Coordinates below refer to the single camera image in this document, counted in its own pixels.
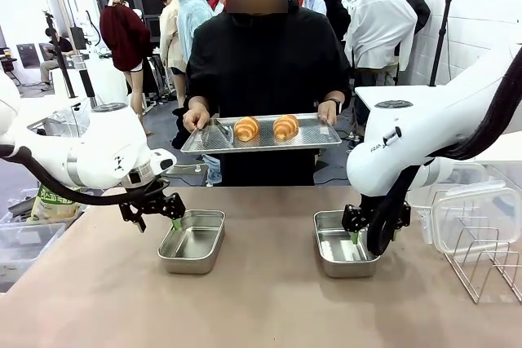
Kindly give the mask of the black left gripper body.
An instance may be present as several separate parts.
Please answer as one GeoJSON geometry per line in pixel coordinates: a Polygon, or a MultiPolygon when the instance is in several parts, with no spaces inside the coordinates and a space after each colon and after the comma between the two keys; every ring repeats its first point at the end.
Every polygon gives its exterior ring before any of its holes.
{"type": "Polygon", "coordinates": [[[160,214],[169,217],[164,191],[168,182],[153,182],[141,188],[143,196],[133,196],[131,200],[119,204],[125,222],[138,222],[144,214],[160,214]]]}

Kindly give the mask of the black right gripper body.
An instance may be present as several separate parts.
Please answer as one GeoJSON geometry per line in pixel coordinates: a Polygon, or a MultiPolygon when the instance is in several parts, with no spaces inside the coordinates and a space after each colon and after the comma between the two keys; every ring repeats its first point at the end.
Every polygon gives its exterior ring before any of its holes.
{"type": "Polygon", "coordinates": [[[363,226],[367,227],[372,220],[373,210],[374,210],[374,198],[370,196],[361,196],[361,203],[359,205],[360,208],[360,217],[363,220],[363,226]]]}

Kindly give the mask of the person's right hand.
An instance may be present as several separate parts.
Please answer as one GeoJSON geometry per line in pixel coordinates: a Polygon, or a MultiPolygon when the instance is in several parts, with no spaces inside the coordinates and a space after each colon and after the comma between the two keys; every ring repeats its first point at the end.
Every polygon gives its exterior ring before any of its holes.
{"type": "Polygon", "coordinates": [[[210,114],[206,108],[191,108],[183,117],[184,128],[188,132],[203,130],[210,120],[210,114]]]}

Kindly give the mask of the person's left hand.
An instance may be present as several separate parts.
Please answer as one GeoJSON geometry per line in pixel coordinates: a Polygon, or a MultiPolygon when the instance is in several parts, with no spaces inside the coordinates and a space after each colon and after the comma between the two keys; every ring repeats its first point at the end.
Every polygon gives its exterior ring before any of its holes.
{"type": "Polygon", "coordinates": [[[335,126],[341,105],[341,102],[336,99],[328,99],[319,104],[318,117],[320,121],[324,124],[335,126]]]}

